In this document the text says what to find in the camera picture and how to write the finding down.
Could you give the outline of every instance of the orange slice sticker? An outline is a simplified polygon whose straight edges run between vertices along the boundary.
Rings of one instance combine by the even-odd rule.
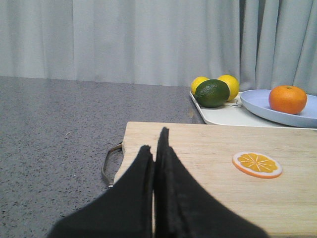
[[[242,172],[258,178],[272,179],[282,173],[282,166],[275,159],[257,152],[239,152],[233,156],[232,163]]]

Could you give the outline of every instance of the green lime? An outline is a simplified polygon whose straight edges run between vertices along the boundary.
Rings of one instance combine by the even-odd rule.
[[[202,82],[196,89],[195,99],[205,108],[216,108],[223,105],[230,96],[228,85],[218,79]]]

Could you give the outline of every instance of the light blue plate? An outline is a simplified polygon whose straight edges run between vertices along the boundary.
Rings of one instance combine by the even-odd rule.
[[[277,123],[304,128],[317,128],[317,97],[307,95],[305,108],[297,115],[272,110],[268,96],[271,90],[249,90],[241,94],[243,106],[253,114]]]

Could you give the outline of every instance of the wooden cutting board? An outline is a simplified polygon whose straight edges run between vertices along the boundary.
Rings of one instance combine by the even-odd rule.
[[[205,124],[129,122],[124,158],[115,177],[131,165],[142,145],[153,158],[159,134],[169,128],[169,144],[192,176],[214,198],[273,237],[317,237],[317,131]],[[265,179],[234,167],[232,156],[255,151],[277,160],[283,173]]]

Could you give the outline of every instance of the countertop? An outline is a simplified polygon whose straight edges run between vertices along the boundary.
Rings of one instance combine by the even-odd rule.
[[[102,195],[101,167],[128,121],[204,123],[189,91],[0,77],[0,237],[45,237]]]

